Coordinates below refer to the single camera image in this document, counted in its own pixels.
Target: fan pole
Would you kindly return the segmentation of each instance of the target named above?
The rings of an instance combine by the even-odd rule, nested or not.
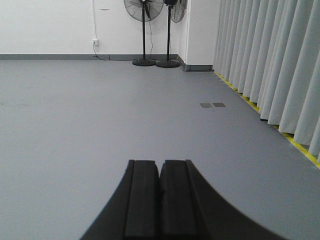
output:
[[[142,4],[142,38],[143,38],[143,60],[146,60],[146,15],[145,15],[145,4]]]
[[[170,29],[171,29],[171,8],[172,6],[168,6],[168,42],[167,42],[167,48],[166,48],[166,60],[169,61],[170,56]]]
[[[133,65],[141,67],[149,67],[156,65],[156,61],[151,59],[146,59],[146,15],[145,15],[145,4],[142,2],[142,40],[143,40],[143,58],[137,59],[132,62]]]
[[[180,63],[178,61],[170,59],[171,9],[173,6],[169,4],[167,6],[168,6],[168,42],[167,42],[167,48],[166,48],[166,60],[156,62],[157,67],[165,68],[165,69],[176,68],[180,66]]]

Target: gray floor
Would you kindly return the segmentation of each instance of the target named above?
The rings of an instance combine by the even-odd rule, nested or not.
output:
[[[2,60],[0,83],[1,240],[77,240],[129,159],[191,159],[263,226],[320,239],[319,169],[210,72]]]

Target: fan head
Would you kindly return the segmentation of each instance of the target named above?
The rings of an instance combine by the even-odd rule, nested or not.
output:
[[[186,13],[188,0],[177,0],[171,11],[171,20],[176,24],[179,23]]]
[[[123,0],[126,11],[131,17],[142,22],[142,11],[145,11],[145,21],[155,19],[161,12],[163,0]]]

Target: curtain fold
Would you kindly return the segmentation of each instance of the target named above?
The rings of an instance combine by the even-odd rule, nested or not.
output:
[[[256,67],[257,67],[257,60],[259,57],[260,46],[262,43],[262,36],[264,33],[264,26],[266,22],[267,10],[268,10],[268,1],[261,1],[259,12],[257,16],[254,37],[252,42],[252,49],[250,53],[249,63],[248,63],[248,70],[246,73],[246,77],[244,77],[244,89],[243,95],[246,97],[250,97],[252,84],[255,77]]]
[[[252,43],[254,40],[255,31],[256,31],[260,2],[261,2],[260,0],[255,0],[255,1],[253,1],[253,5],[252,5],[250,21],[249,21],[249,29],[248,29],[248,34],[247,34],[247,38],[245,41],[244,56],[241,61],[240,78],[239,78],[239,83],[237,86],[238,93],[244,92],[246,75],[247,75],[247,71],[248,71],[248,64],[249,64],[251,50],[252,50]]]
[[[229,78],[229,75],[230,75],[232,55],[233,55],[233,52],[234,52],[234,45],[235,45],[235,40],[236,40],[236,31],[237,31],[239,12],[240,12],[240,3],[241,3],[240,0],[235,0],[235,2],[234,2],[230,40],[229,40],[229,43],[228,43],[229,47],[228,47],[228,51],[227,51],[227,54],[226,54],[225,69],[224,69],[224,72],[223,72],[223,75],[227,79]]]
[[[238,48],[238,55],[236,57],[236,63],[235,63],[235,68],[233,73],[233,80],[232,80],[233,87],[235,87],[236,89],[238,88],[238,85],[239,85],[239,76],[241,73],[242,62],[245,55],[245,48],[246,48],[250,16],[252,12],[253,3],[254,3],[253,0],[247,0],[245,4],[245,11],[244,11],[244,18],[242,23],[239,48]]]
[[[221,2],[215,71],[320,161],[320,0]]]
[[[247,0],[241,0],[241,3],[240,3],[239,16],[238,16],[238,21],[236,25],[234,46],[233,46],[233,52],[232,52],[232,58],[231,58],[230,73],[229,73],[229,77],[227,78],[229,79],[229,82],[231,84],[233,84],[233,79],[235,76],[235,68],[236,68],[237,57],[239,53],[241,32],[242,32],[244,19],[245,19],[246,2]]]
[[[269,1],[266,18],[265,18],[265,24],[264,24],[263,33],[262,33],[261,45],[259,49],[254,76],[253,76],[251,93],[250,93],[250,96],[247,96],[247,97],[250,97],[250,100],[253,103],[258,102],[258,97],[260,93],[261,82],[262,82],[264,71],[265,71],[265,66],[269,65],[267,63],[268,52],[269,51],[271,52],[275,45],[274,44],[275,39],[273,40],[272,36],[276,35],[276,32],[278,31],[281,14],[283,12],[284,6],[285,6],[285,0]]]

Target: yellow tape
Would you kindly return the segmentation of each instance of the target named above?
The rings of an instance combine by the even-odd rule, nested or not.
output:
[[[217,72],[214,72],[222,81],[224,81],[231,89],[233,89],[234,91],[237,91],[236,88],[234,88],[232,86],[232,84],[230,84],[227,80],[225,80],[225,78],[217,73]],[[259,108],[253,103],[253,102],[250,102],[249,98],[248,97],[245,97],[243,96],[242,94],[239,94],[239,96],[244,99],[246,101],[247,104],[249,104],[254,110],[256,110],[258,113],[259,113]],[[288,134],[288,133],[285,133],[285,132],[280,132],[279,131],[279,126],[278,125],[273,125],[273,127],[275,129],[278,130],[279,133],[281,133],[293,146],[295,146],[303,155],[305,155],[315,166],[317,166],[319,169],[320,169],[320,163],[318,163],[318,160],[311,154],[308,152],[307,149],[305,149],[301,144],[299,143],[296,143],[294,141],[294,138]]]

